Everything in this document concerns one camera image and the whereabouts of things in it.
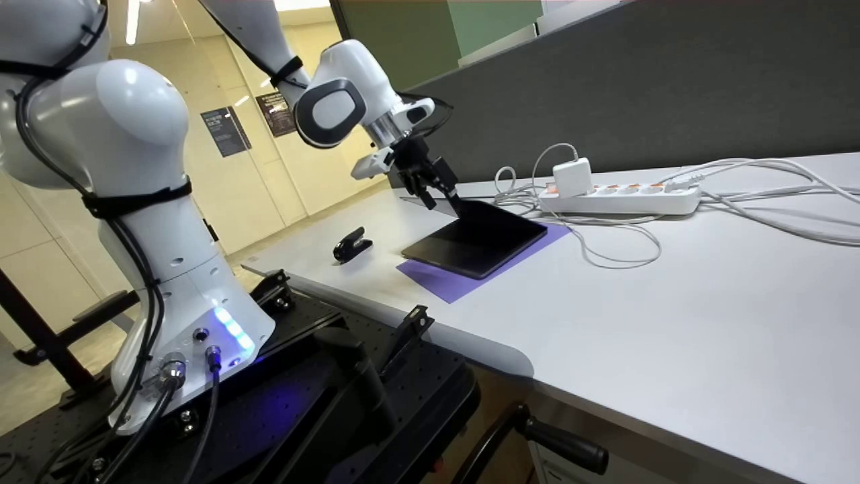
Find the cable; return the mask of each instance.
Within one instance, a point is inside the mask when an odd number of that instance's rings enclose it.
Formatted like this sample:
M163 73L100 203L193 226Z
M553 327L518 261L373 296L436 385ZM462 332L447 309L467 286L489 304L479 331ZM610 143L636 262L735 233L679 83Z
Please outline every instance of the cable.
M722 174L722 171L732 171L732 168L741 168L741 167L756 167L756 168L778 168L778 171L788 171L788 174L796 174L796 176L804 176L810 179L810 186L792 186L792 187L778 187L778 190L753 190L753 192L713 192L706 187L702 187L702 183L706 176L714 176L714 174ZM804 163L796 163L796 160L786 160L786 157L722 157L722 160L710 160L710 163L702 163L702 167L692 167L692 168L682 168L677 174L670 174L659 183L677 183L677 186L688 186L688 187L700 187L700 192L705 196L702 206L705 210L722 210L722 211L732 211L732 214L739 214L739 217L748 217L748 219L756 219L756 223L763 223L769 227L778 227L778 231L786 231L786 233L792 233L792 237L802 237L802 239L811 239L811 241L825 241L825 243L842 243L842 246L860 246L860 237L842 237L842 233L825 233L825 231L810 231L810 227L802 227L802 226L788 226L788 223L780 223L775 217L763 217L763 214L753 214L756 210L767 210L767 206L741 206L739 200L756 200L756 198L788 198L788 196L823 196L823 192L835 192L853 203L860 203L860 190L858 187L843 187L843 186L835 186L831 183L827 176L806 168Z
M80 43L75 47L69 47L69 53L65 53L55 66L57 69L67 69L72 66L79 59L83 59L91 46L102 38L108 27L108 1L102 1L102 15L100 15L100 24L96 28L90 28L90 27L80 27L86 35L80 38ZM86 186L80 179L75 179L72 174L67 174L60 163L55 163L55 157L41 147L41 143L36 140L36 128L30 122L30 112L26 112L26 104L30 104L30 97L36 94L37 85L43 85L45 78L32 78L25 83L25 88L17 94L17 128L20 128L20 137L21 143L32 151L32 156L48 167L57 176L63 176L67 186L72 186L80 196L86 196ZM145 360L147 360L147 351L161 331L161 316L163 316L163 297L161 292L155 291L155 277L142 256L142 246L139 241L135 239L135 233L122 223L122 219L108 219L108 226L114 227L114 233L119 237L119 241L124 243L124 249L133 256L133 262L138 265L142 281L145 281L145 291L147 291L147 316L145 316L145 338L139 343L139 354L135 360L135 369L129 374L129 382L124 385L124 389L119 393L119 398L111 402L108 413L114 413L122 402L124 407L119 410L119 418L116 424L124 421L135 395L129 395L138 385L139 385L139 377L142 377L142 369L145 369ZM69 437L65 445L60 445L60 452L55 452L48 457L48 461L41 468L37 472L37 480L45 477L48 468L65 453L69 452L72 445L80 445L83 440L91 437L96 424L91 424L86 432L80 432L79 437ZM90 459L106 448L116 436L116 428L111 432L111 437L106 437L100 445L91 448Z
M529 476L526 476L526 484L532 484L534 480L534 465L529 468Z
M725 206L732 214L739 214L739 217L748 217L748 219L756 219L756 223L763 223L763 226L771 226L778 231L786 231L786 233L792 233L792 237L802 237L802 239L811 239L811 241L825 241L825 243L842 243L842 246L860 246L860 237L838 237L838 233L825 233L825 231L806 231L806 227L799 227L799 226L788 226L788 223L780 223L780 219L771 219L771 217L760 217L760 214L753 214L753 210L745 210L717 192L710 192L705 187L700 187L706 198L714 200L714 206Z
M645 226L640 223L650 223L657 217L622 217L622 219L606 219L606 217L583 217L583 219L571 219L565 214L550 214L553 219L561 219L565 226L571 226L572 237L581 241L581 249L583 249L583 261L597 265L597 268L643 268L654 261L659 261L663 256L663 243L662 239L647 231ZM627 227L627 231L634 231L634 233L643 233L650 243L654 243L654 256L645 256L645 257L618 257L618 256L607 256L607 252L597 252L587 233L581 231L581 226L606 226L606 227Z
M161 418L163 407L169 406L176 389L163 389L154 406L154 410L145 416L142 428L135 432L135 437L116 453L111 468L100 476L100 484L111 484L116 472L129 461L135 448L150 436L154 424Z
M17 461L20 461L20 453L17 452L0 452L0 477L2 476L8 476L13 468L17 468Z
M221 350L217 350L217 347L208 347L208 364L210 364L210 378L212 378L212 386L210 386L210 413L208 413L204 430L201 430L201 436L200 436L200 442L196 442L196 448L193 448L193 457L192 457L192 461L189 461L189 468L185 468L184 484L192 484L192 477L193 477L193 472L196 472L196 468L200 468L200 459L201 459L201 453L204 453L204 448L208 448L208 440L210 440L210 436L212 436L212 428L215 428L217 385L221 385L221 377L217 377L217 370L221 370Z
M542 186L538 186L538 171L540 171L540 163L545 160L545 156L550 151L560 151L560 147L567 147L572 152L572 157L581 157L577 147L572 143L550 143L548 147L542 147L538 152L538 157L532 160L532 179L526 186L517 186L518 176L517 176L517 168L514 167L499 167L493 176L493 186L498 190L495 196L495 203L498 206L524 206L518 214L529 214L538 210L538 190ZM647 219L657 219L657 217L572 217L572 214L561 214L561 211L548 211L545 217L556 219L556 223L565 223L575 239L581 241L581 249L583 249L583 261L597 265L597 268L640 268L640 265L647 265L654 261L659 261L663 256L663 243L657 239L654 231L647 231L645 226L640 223L647 223ZM627 231L634 231L634 233L643 233L650 243L654 243L654 256L647 257L618 257L618 256L607 256L607 252L600 252L589 243L587 233L581 231L581 226L606 226L606 227L627 227Z

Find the wall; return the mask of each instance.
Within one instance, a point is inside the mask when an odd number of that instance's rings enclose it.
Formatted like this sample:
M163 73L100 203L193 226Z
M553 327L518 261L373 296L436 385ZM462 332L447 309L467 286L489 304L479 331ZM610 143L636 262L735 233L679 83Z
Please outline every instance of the wall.
M338 39L338 28L327 15L323 24L291 27L288 39L313 73L321 50ZM139 59L184 90L192 117L185 168L193 198L227 252L368 187L349 176L354 157L370 145L361 128L335 151L306 147L299 135L278 140L270 135L256 94L275 88L227 38L114 47L114 55ZM233 104L253 147L221 157L200 112L227 104ZM36 190L0 174L0 206L0 268L55 327L126 286L75 192ZM30 347L6 311L0 332L17 347Z
M458 66L448 0L333 0L341 28L364 39L397 88Z
M556 11L556 8L567 8L575 6L581 0L540 0L542 12Z
M538 0L451 0L448 1L460 55L532 24L540 15Z
M540 15L540 0L333 0L341 32L361 38L397 88L458 69L460 55Z

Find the white cable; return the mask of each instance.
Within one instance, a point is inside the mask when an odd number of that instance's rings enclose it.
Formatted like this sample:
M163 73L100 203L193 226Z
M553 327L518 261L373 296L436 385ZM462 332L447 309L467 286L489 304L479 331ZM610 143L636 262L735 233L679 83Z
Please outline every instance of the white cable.
M556 147L567 147L572 152L572 157L581 157L581 152L577 152L577 147L572 143L553 143L553 145L548 145L548 147L542 147L538 152L538 157L532 163L532 179L526 186L517 186L518 176L517 176L514 167L509 167L509 163L499 167L495 171L495 176L493 176L493 186L498 190L495 203L498 206L518 203L518 206L524 206L524 211L518 211L518 214L534 211L538 210L538 190L542 187L542 186L538 186L538 168L545 160L545 156L550 151L556 151ZM640 268L640 265L647 265L647 262L659 261L662 252L663 252L663 243L657 239L657 233L647 231L645 226L640 226L640 223L654 219L654 217L612 217L612 219L603 219L603 217L571 217L571 214L560 214L560 211L553 211L548 217L556 219L556 223L565 223L577 237L577 241L583 246L583 261L591 262L591 265L600 265L600 268ZM610 226L610 227L627 227L627 231L643 233L654 243L654 256L647 256L647 257L618 257L618 256L600 252L600 249L595 249L589 243L589 239L581 231L581 226Z
M606 217L567 217L567 214L550 214L553 219L571 226L572 237L581 241L583 246L583 261L597 265L597 268L640 268L640 265L647 265L654 261L659 261L663 256L663 243L662 239L647 231L645 226L640 223L647 223L647 219L657 219L657 217L612 217L612 219L606 219ZM650 243L654 243L654 256L647 257L618 257L618 256L607 256L607 252L597 252L587 233L581 231L581 226L607 226L607 227L627 227L627 231L634 231L634 233L643 233Z
M732 171L732 168L741 168L741 167L791 171L791 174L799 174L799 176L810 179L810 186L792 186L792 187L778 187L778 190L753 190L753 192L713 192L713 190L700 186L706 176L714 176L714 174L722 174L722 171ZM670 174L662 183L677 183L677 186L700 187L700 192L706 196L702 200L705 210L725 210L732 214L739 214L739 217L748 217L748 219L756 219L756 223L763 223L763 226L771 226L778 231L786 231L786 233L792 233L792 237L802 237L802 239L811 239L811 241L860 246L860 237L810 231L810 227L802 227L802 226L780 223L775 217L753 214L756 210L763 210L763 206L739 206L739 200L788 198L788 196L810 196L810 192L835 192L835 196L842 196L842 198L846 198L853 203L860 203L860 190L858 187L835 186L827 176L823 176L823 174L817 174L817 171L811 171L811 168L806 168L804 163L796 163L796 160L786 160L786 157L721 157L721 160L710 160L710 163L702 163L702 167L682 168L677 174Z
M799 227L799 226L788 226L788 223L780 223L780 219L771 219L771 217L760 217L760 214L753 214L753 210L748 206L739 206L736 200L728 200L717 192L710 192L705 187L700 187L706 198L713 198L714 203L713 206L722 206L725 211L732 214L739 214L739 217L748 217L748 219L756 219L756 223L763 223L763 226L771 226L778 231L786 231L786 233L792 233L792 237L802 237L802 239L811 239L811 241L825 241L825 243L842 243L842 246L860 246L860 237L838 237L838 233L825 233L825 231L810 231L810 227Z

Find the white wall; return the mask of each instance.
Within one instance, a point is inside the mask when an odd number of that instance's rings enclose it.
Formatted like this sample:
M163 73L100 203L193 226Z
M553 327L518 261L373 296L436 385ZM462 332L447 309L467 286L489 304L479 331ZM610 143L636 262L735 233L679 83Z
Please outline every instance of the white wall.
M291 27L288 38L315 69L321 50L338 39L338 28L333 22L306 24ZM361 128L335 151L306 147L299 135L278 140L270 135L256 94L275 88L227 38L116 47L114 55L139 59L184 90L192 114L185 168L193 198L227 252L368 187L349 176L354 157L370 145ZM233 104L253 147L221 157L200 112L227 104ZM65 327L90 304L126 286L94 227L94 217L75 192L36 190L0 174L0 268L55 327ZM0 311L0 332L17 347L30 347L6 311Z
M553 8L565 8L572 6L577 0L540 0L542 12L553 11Z

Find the white robotic arm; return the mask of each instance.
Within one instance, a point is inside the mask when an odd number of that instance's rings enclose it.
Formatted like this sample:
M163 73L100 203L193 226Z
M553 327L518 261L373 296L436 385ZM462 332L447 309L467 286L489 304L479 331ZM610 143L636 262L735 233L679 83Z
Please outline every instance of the white robotic arm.
M432 112L400 100L358 39L331 46L309 78L291 53L271 0L204 0L204 8L271 74L315 147L358 122L377 152L354 176L387 171L392 151ZM129 331L111 382L111 421L138 432L158 407L163 369L184 374L163 410L251 364L275 323L236 285L184 171L189 110L178 88L139 62L108 59L96 0L0 0L0 167L41 187L75 187L100 217L100 239L145 316Z
M358 39L323 50L309 78L291 50L271 0L201 0L229 38L271 78L291 104L292 122L315 147L338 145L358 122L373 140L373 152L361 157L353 176L373 176L392 163L392 145L431 117L436 102L403 100L373 53Z
M275 323L236 285L192 200L184 168L189 110L139 62L111 59L94 0L0 0L0 163L21 183L75 187L100 239L142 301L111 364L111 421L138 432L251 364ZM163 370L184 382L163 386Z

